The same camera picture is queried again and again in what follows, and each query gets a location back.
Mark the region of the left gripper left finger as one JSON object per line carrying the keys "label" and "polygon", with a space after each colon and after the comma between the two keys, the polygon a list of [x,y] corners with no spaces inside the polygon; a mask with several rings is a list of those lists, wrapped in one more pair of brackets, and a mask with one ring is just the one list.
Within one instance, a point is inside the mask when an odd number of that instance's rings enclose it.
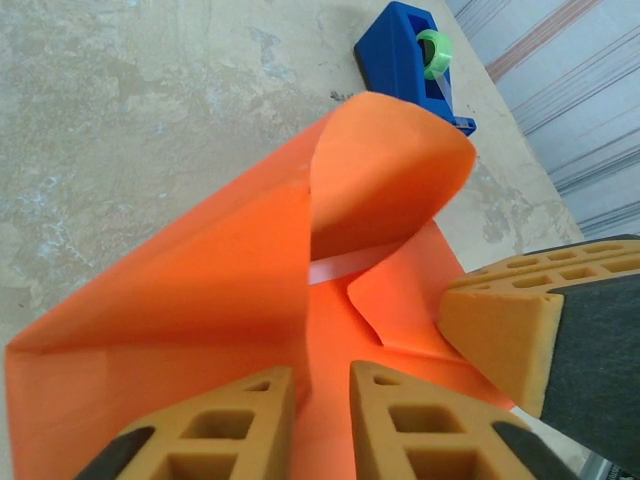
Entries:
{"label": "left gripper left finger", "polygon": [[289,367],[146,415],[74,480],[288,480],[295,420]]}

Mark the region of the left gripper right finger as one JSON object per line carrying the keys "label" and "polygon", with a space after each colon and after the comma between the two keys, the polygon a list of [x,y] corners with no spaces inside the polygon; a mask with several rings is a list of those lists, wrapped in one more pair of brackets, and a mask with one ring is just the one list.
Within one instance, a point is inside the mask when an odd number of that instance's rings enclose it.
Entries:
{"label": "left gripper right finger", "polygon": [[381,364],[350,366],[357,480],[579,480],[514,414]]}

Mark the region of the orange wrapping paper sheet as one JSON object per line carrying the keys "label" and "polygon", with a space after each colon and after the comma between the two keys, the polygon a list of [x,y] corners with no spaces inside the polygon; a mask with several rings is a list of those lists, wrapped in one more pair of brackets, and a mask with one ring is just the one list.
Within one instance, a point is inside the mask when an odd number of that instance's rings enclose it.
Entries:
{"label": "orange wrapping paper sheet", "polygon": [[471,142],[363,93],[23,330],[5,382],[15,480],[73,480],[138,418],[231,382],[292,375],[290,480],[355,480],[352,361],[501,408],[439,335],[461,267],[434,216]]}

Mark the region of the green clear tape roll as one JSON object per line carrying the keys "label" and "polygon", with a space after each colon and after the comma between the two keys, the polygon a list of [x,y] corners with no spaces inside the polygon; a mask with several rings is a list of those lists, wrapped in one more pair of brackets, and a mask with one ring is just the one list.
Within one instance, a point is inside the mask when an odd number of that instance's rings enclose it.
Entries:
{"label": "green clear tape roll", "polygon": [[425,29],[416,35],[423,52],[425,85],[424,106],[432,113],[448,121],[466,136],[476,129],[473,119],[453,113],[453,93],[449,67],[453,58],[451,40],[437,30]]}

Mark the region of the blue tape dispenser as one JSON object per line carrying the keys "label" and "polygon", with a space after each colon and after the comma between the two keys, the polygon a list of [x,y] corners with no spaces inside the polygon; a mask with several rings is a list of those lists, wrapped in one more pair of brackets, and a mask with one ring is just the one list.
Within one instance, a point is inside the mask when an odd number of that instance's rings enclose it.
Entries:
{"label": "blue tape dispenser", "polygon": [[424,106],[423,52],[416,40],[416,35],[425,29],[440,32],[430,12],[399,1],[384,8],[354,45],[368,90],[431,112]]}

